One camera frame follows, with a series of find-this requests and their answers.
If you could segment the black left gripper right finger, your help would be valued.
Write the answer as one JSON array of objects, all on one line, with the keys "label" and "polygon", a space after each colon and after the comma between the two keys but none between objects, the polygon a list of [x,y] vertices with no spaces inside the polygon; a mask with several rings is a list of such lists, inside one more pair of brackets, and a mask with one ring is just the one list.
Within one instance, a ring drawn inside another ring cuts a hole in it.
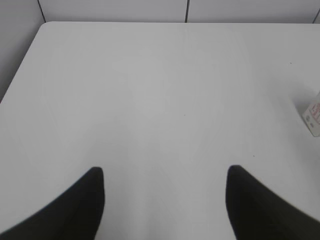
[{"label": "black left gripper right finger", "polygon": [[240,165],[228,168],[225,205],[238,240],[318,240],[320,223]]}]

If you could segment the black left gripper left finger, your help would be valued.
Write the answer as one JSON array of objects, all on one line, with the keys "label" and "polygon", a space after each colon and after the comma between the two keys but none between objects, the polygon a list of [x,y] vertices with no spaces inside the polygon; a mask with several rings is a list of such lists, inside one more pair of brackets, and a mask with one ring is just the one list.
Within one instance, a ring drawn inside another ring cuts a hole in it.
[{"label": "black left gripper left finger", "polygon": [[47,206],[1,233],[2,240],[93,240],[105,206],[104,173],[92,167]]}]

